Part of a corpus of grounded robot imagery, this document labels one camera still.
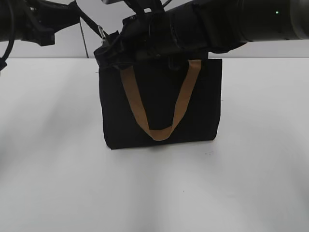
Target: tan strap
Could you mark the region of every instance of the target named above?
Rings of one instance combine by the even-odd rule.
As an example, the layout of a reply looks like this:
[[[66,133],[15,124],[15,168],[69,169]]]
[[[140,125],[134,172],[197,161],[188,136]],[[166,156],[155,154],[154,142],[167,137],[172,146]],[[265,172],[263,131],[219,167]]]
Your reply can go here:
[[[139,126],[155,141],[168,139],[184,117],[192,91],[197,82],[198,75],[202,68],[201,60],[190,60],[189,69],[175,105],[173,125],[163,130],[151,130],[147,120],[145,108],[140,98],[140,91],[136,82],[133,66],[121,71],[121,80],[124,86],[126,97],[130,103],[132,113]]]

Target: cable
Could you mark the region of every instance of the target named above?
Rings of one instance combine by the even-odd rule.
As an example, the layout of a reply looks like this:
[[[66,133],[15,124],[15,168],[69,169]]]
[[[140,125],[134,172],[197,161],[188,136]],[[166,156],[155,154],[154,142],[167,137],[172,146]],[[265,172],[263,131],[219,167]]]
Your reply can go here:
[[[163,4],[163,7],[166,7],[167,5],[169,5],[171,1],[173,1],[173,0],[167,0],[167,1]]]
[[[84,35],[84,30],[83,30],[83,26],[82,26],[81,20],[79,20],[79,26],[81,28],[81,33],[82,33],[82,37],[83,37],[83,42],[84,42],[86,56],[89,59],[88,49],[87,49],[87,45],[86,45],[86,40],[85,40],[85,35]]]
[[[5,50],[5,53],[3,55],[3,57],[1,58],[2,62],[5,62],[7,60],[7,58],[9,57],[13,46],[14,46],[14,42],[15,42],[15,36],[16,36],[16,28],[15,28],[15,14],[14,14],[14,10],[13,10],[13,6],[11,3],[11,0],[5,0],[7,6],[9,7],[10,10],[10,14],[11,14],[11,34],[10,34],[10,39],[9,39],[9,44]]]

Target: white wall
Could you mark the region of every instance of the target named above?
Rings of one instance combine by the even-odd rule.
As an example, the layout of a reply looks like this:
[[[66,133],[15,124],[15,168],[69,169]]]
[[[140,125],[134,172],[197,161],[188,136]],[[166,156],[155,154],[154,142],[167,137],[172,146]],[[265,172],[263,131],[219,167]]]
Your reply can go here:
[[[53,0],[69,3],[71,0]],[[173,0],[169,8],[188,0]],[[121,30],[122,19],[132,15],[132,11],[123,2],[105,5],[100,0],[77,0],[80,7],[108,32]],[[100,38],[85,24],[83,25],[89,54],[100,46]],[[0,43],[0,52],[5,50],[7,43]],[[39,47],[27,42],[16,42],[11,57],[13,58],[83,58],[84,44],[78,25],[65,29],[56,35],[56,45]],[[223,58],[309,58],[309,41],[263,42],[251,43],[228,54],[212,55]]]

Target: table surface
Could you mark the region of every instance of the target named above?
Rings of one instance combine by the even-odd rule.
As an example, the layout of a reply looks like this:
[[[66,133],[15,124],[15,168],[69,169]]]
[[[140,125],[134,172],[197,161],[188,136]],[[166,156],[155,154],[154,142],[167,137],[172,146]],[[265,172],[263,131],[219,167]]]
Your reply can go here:
[[[307,232],[309,59],[225,59],[214,142],[111,151],[93,59],[0,77],[0,232]]]

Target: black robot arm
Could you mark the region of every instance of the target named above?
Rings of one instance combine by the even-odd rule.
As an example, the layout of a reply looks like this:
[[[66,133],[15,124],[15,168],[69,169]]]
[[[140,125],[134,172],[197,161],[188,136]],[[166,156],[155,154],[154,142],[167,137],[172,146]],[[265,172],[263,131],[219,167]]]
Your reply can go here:
[[[192,0],[123,22],[121,38],[116,33],[112,47],[95,51],[101,67],[121,69],[165,56],[204,58],[248,42],[309,39],[309,0]]]
[[[95,51],[100,67],[122,69],[160,57],[168,57],[173,68],[177,59],[206,58],[248,42],[309,39],[309,0],[192,0],[169,11],[160,0],[124,2],[136,14],[123,20],[120,33],[108,35],[75,2],[0,0],[0,42],[14,38],[52,45],[57,31],[82,16],[104,39]]]
[[[65,4],[45,0],[0,0],[0,42],[9,41],[0,58],[0,70],[13,47],[14,40],[55,44],[55,33],[79,23],[75,10]]]

